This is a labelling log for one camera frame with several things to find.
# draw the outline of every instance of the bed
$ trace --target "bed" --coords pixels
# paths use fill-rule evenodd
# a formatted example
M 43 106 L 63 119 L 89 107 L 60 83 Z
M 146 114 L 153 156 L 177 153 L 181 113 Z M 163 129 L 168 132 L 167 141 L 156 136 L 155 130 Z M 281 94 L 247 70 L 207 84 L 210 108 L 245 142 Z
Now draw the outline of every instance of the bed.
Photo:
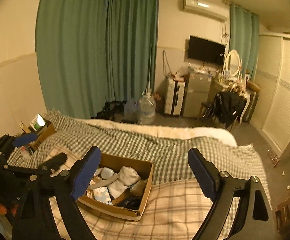
M 187 152 L 197 147 L 219 170 L 233 177 L 260 178 L 270 201 L 264 167 L 252 145 L 237 146 L 224 129 L 139 126 L 104 120 L 81 120 L 57 111 L 45 115 L 57 133 L 48 137 L 29 162 L 15 150 L 9 165 L 35 168 L 59 152 L 67 153 L 62 169 L 69 169 L 92 146 L 102 152 L 154 163 L 153 185 L 140 221 L 127 221 L 80 206 L 80 211 L 97 239 L 192 239 L 212 202 L 205 198 L 187 163 Z M 70 239 L 55 198 L 50 198 L 61 237 Z M 219 239 L 224 239 L 234 220 L 238 199 L 233 200 Z

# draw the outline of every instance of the curtain fold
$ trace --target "curtain fold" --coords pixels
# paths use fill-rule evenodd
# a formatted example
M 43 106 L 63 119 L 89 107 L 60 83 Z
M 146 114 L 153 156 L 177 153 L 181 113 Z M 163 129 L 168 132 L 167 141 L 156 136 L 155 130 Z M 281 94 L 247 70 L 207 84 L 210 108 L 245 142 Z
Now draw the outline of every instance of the curtain fold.
M 108 3 L 108 100 L 138 99 L 148 80 L 154 88 L 158 0 L 109 0 Z
M 96 116 L 107 95 L 106 0 L 40 0 L 35 47 L 48 109 Z
M 257 14 L 244 10 L 241 6 L 230 5 L 229 50 L 237 50 L 242 59 L 242 73 L 249 70 L 253 80 L 259 47 L 259 19 Z

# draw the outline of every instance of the gray floor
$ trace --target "gray floor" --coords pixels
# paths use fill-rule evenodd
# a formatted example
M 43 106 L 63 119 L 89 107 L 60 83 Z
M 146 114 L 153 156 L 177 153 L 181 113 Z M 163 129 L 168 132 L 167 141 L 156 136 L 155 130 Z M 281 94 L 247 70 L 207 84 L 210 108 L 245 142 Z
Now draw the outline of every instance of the gray floor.
M 116 121 L 119 122 L 121 118 L 122 116 L 118 115 Z M 172 127 L 213 127 L 215 125 L 212 122 L 202 123 L 196 119 L 172 117 L 162 114 L 156 114 L 155 121 L 152 124 Z M 232 134 L 238 145 L 253 144 L 255 150 L 261 156 L 268 179 L 272 207 L 275 208 L 290 196 L 290 190 L 286 189 L 287 185 L 290 185 L 290 156 L 280 160 L 277 166 L 274 167 L 268 153 L 268 150 L 271 149 L 269 144 L 251 124 L 242 123 L 236 125 L 232 130 Z

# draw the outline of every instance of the white suitcase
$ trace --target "white suitcase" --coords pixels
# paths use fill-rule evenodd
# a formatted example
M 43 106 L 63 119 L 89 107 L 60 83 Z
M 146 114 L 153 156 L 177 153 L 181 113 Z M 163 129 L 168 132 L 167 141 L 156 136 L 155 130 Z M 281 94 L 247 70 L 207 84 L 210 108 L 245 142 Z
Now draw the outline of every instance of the white suitcase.
M 185 82 L 167 80 L 165 114 L 180 115 L 185 91 Z

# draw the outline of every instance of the wardrobe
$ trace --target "wardrobe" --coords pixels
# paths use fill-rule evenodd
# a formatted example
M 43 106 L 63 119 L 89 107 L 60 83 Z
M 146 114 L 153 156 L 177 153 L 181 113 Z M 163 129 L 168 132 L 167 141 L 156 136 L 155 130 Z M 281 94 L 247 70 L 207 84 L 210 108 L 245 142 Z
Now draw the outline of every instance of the wardrobe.
M 254 81 L 261 91 L 251 123 L 279 157 L 290 142 L 290 35 L 260 35 Z

